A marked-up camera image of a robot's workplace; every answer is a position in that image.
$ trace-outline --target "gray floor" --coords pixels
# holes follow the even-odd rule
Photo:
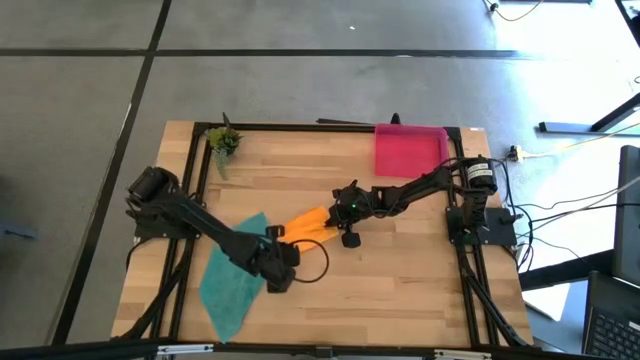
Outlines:
[[[3,1],[0,46],[144,48],[160,4]],[[596,34],[606,28],[605,35],[630,40],[611,4],[545,4],[529,20],[505,24],[487,17],[479,0],[176,1],[163,48],[513,49],[545,57],[156,59],[70,341],[109,336],[133,233],[124,191],[153,163],[165,121],[219,121],[225,111],[236,122],[377,123],[399,112],[408,124],[484,127],[494,156],[516,143],[543,152],[583,138],[541,136],[534,131],[538,122],[592,122],[633,94],[640,72],[627,55],[635,44]],[[503,8],[516,14],[526,6]],[[594,30],[594,21],[610,26]],[[0,239],[0,348],[45,341],[140,64],[138,58],[0,58],[0,219],[40,232],[32,242]],[[553,202],[550,189],[571,197],[615,187],[617,152],[627,143],[640,145],[611,139],[512,166],[516,201]],[[594,155],[608,159],[597,171],[590,167]],[[576,186],[586,176],[597,189]],[[606,248],[613,216],[600,218],[597,231],[567,234],[575,224],[558,222],[539,235],[578,252]],[[571,256],[538,249],[534,267]]]

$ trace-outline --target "wooden tabletop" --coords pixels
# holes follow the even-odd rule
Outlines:
[[[176,175],[184,171],[192,122],[170,121],[160,145],[157,166]],[[484,130],[461,129],[467,156],[489,156]],[[409,179],[373,173],[373,134],[244,131],[242,144],[223,181],[210,166],[204,199],[209,211],[229,226],[264,212],[270,224],[284,224],[309,209],[332,205],[331,190],[352,180],[372,185],[401,185]],[[198,177],[204,140],[193,176]],[[285,294],[263,288],[233,342],[379,346],[469,346],[460,274],[448,241],[444,192],[412,204],[385,219],[354,225],[362,246],[347,249],[339,237],[325,243],[331,266],[314,284],[293,283]],[[489,206],[500,206],[494,195]],[[196,241],[180,340],[216,341],[217,335],[198,296],[213,241]],[[485,246],[492,297],[508,322],[532,342],[518,274],[500,247]],[[133,254],[112,334],[128,330],[158,290],[167,250],[155,240]],[[319,249],[302,255],[299,277],[315,277],[324,267]],[[173,297],[162,326],[168,333]],[[481,339],[486,343],[482,306],[476,299]]]

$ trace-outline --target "green cloth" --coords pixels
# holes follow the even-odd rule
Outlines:
[[[267,218],[259,213],[233,229],[263,235]],[[220,341],[226,343],[240,331],[245,315],[264,283],[261,276],[251,276],[214,248],[200,282],[200,300],[213,323]]]

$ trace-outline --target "green plant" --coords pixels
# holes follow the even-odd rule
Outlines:
[[[216,167],[223,180],[227,180],[226,167],[229,164],[229,156],[231,156],[238,146],[242,136],[230,127],[220,127],[209,130],[208,133],[209,146],[213,149],[213,157]]]

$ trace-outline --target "laptop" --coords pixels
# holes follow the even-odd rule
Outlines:
[[[624,146],[619,186],[640,176],[640,148]],[[640,182],[618,194],[618,203],[640,203]],[[640,360],[640,207],[616,209],[611,275],[589,274],[582,352]]]

